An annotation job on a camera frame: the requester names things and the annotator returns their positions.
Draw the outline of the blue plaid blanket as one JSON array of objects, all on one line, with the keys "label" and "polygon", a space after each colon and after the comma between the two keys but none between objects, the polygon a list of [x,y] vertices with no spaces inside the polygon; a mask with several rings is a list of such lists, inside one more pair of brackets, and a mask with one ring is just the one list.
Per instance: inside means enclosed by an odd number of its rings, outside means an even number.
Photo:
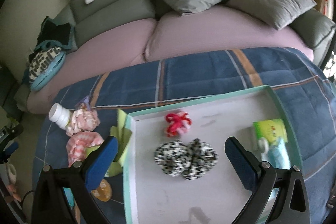
[{"label": "blue plaid blanket", "polygon": [[[90,96],[105,140],[117,125],[117,109],[126,114],[238,92],[270,87],[278,96],[297,141],[301,172],[309,201],[310,223],[335,223],[329,197],[335,183],[335,86],[322,70],[293,48],[250,48],[179,56],[108,72],[62,89],[55,98],[67,109]],[[45,121],[34,165],[39,179],[45,165],[69,168],[65,132]],[[112,198],[92,197],[109,223],[127,223],[123,168],[104,176]]]}]

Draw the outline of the purple wet wipes pack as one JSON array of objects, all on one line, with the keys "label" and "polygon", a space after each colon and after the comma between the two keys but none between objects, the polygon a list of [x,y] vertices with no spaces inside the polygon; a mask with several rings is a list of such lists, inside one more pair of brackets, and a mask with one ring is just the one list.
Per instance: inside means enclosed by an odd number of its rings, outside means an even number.
[{"label": "purple wet wipes pack", "polygon": [[91,111],[91,105],[90,105],[90,96],[85,96],[82,100],[80,100],[76,105],[75,105],[75,109],[79,110],[79,109],[83,109],[86,111]]}]

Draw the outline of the green tissue pack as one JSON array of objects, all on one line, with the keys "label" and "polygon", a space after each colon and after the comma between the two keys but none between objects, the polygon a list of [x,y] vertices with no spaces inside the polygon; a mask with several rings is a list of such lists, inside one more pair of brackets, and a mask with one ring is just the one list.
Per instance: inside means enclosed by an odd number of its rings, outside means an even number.
[{"label": "green tissue pack", "polygon": [[257,140],[264,138],[269,145],[277,144],[279,139],[288,142],[285,124],[282,119],[271,119],[253,122]]}]

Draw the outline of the black white patterned cushion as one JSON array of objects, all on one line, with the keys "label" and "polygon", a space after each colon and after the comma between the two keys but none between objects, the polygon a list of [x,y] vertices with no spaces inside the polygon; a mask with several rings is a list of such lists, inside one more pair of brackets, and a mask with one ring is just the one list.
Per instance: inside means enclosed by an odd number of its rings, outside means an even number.
[{"label": "black white patterned cushion", "polygon": [[38,52],[29,65],[29,83],[45,77],[64,56],[60,47],[53,47],[46,51]]}]

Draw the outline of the leopard print scrunchie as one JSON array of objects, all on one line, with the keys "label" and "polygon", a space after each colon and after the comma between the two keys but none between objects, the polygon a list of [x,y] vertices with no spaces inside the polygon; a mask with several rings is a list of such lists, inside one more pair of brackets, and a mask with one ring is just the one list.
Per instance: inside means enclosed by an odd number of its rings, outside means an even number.
[{"label": "leopard print scrunchie", "polygon": [[157,147],[154,162],[171,177],[197,180],[216,166],[218,154],[209,143],[198,138],[189,144],[174,140]]}]

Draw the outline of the white pill bottle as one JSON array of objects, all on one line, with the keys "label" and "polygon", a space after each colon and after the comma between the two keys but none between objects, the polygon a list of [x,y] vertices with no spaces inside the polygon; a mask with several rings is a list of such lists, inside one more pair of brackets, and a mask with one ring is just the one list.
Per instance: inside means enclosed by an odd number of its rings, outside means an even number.
[{"label": "white pill bottle", "polygon": [[58,125],[61,129],[66,130],[70,119],[71,119],[72,112],[64,108],[59,103],[55,103],[52,105],[49,111],[49,120],[56,125]]}]

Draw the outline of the red yarn scrunchie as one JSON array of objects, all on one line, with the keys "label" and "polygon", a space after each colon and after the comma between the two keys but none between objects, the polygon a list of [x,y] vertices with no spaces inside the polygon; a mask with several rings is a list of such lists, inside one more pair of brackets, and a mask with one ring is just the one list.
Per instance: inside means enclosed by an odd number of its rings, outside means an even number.
[{"label": "red yarn scrunchie", "polygon": [[165,121],[168,123],[165,130],[168,138],[186,134],[193,123],[189,118],[189,114],[184,111],[167,114],[165,116]]}]

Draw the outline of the pink white striped towel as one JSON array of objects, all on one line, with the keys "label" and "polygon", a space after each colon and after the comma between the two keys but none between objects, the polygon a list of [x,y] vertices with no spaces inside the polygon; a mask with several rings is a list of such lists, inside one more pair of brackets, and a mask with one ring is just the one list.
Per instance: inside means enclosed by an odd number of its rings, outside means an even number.
[{"label": "pink white striped towel", "polygon": [[85,160],[86,149],[100,146],[103,142],[101,135],[93,131],[82,131],[72,135],[66,145],[68,166],[70,167],[76,161]]}]

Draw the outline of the light blue tube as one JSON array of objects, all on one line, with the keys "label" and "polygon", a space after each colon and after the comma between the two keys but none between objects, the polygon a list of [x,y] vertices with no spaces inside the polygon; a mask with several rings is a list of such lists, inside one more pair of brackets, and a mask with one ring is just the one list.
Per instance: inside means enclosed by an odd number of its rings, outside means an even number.
[{"label": "light blue tube", "polygon": [[278,137],[271,144],[265,138],[260,138],[258,140],[258,148],[261,152],[262,161],[267,161],[272,167],[278,169],[291,168],[288,152],[282,137]]}]

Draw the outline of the white tray teal rim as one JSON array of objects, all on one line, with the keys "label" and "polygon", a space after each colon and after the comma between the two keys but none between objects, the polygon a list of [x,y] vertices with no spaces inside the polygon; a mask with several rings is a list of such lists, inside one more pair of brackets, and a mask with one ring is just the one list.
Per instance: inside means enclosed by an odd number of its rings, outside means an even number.
[{"label": "white tray teal rim", "polygon": [[309,222],[297,141],[260,86],[133,112],[127,223]]}]

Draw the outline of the green cloth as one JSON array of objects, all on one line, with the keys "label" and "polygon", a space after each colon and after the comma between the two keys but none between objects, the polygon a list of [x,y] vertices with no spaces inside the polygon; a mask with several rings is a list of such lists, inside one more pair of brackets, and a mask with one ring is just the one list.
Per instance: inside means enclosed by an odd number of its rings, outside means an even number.
[{"label": "green cloth", "polygon": [[[114,149],[117,150],[117,152],[115,152],[116,156],[114,157],[105,174],[105,176],[107,177],[113,177],[122,172],[122,168],[126,159],[127,149],[129,146],[128,144],[132,135],[132,132],[129,129],[125,128],[127,118],[126,112],[121,109],[117,109],[116,117],[117,125],[110,128],[109,136],[115,137],[117,139],[118,148]],[[91,152],[96,151],[98,148],[100,148],[102,143],[105,141],[100,135],[98,135],[85,148],[86,157]]]}]

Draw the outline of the orange round snack pack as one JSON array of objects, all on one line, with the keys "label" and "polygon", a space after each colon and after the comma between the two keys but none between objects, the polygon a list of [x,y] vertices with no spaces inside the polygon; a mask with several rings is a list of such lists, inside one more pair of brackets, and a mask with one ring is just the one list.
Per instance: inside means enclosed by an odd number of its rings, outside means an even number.
[{"label": "orange round snack pack", "polygon": [[108,202],[112,198],[112,187],[106,179],[102,179],[98,188],[91,191],[92,195],[102,202]]}]

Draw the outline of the pink floral cloth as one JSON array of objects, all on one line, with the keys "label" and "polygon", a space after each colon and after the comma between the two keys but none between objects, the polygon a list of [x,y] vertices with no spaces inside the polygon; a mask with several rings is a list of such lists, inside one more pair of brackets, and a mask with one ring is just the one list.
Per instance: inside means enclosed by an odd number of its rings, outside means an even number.
[{"label": "pink floral cloth", "polygon": [[72,136],[82,131],[93,131],[100,125],[96,110],[75,110],[66,126],[66,134]]}]

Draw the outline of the teal box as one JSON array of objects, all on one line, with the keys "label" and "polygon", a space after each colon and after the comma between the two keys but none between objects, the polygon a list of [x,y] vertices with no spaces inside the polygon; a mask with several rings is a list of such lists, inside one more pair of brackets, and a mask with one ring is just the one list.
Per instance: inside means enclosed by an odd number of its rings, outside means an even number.
[{"label": "teal box", "polygon": [[70,208],[75,206],[75,199],[70,188],[63,188]]}]

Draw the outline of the grey sofa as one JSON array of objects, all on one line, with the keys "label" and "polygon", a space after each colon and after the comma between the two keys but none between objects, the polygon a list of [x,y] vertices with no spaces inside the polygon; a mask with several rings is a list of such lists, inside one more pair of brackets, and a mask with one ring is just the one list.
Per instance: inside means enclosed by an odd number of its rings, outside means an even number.
[{"label": "grey sofa", "polygon": [[[70,50],[68,55],[96,35],[136,20],[160,20],[168,12],[175,11],[162,0],[95,0],[89,5],[84,0],[73,0],[59,12],[55,21],[60,24],[69,22],[74,27],[76,49]],[[313,50],[311,61],[321,65],[335,39],[335,23],[312,9],[287,27],[298,33]],[[27,99],[31,92],[27,84],[20,85],[14,96],[19,110],[29,112]]]}]

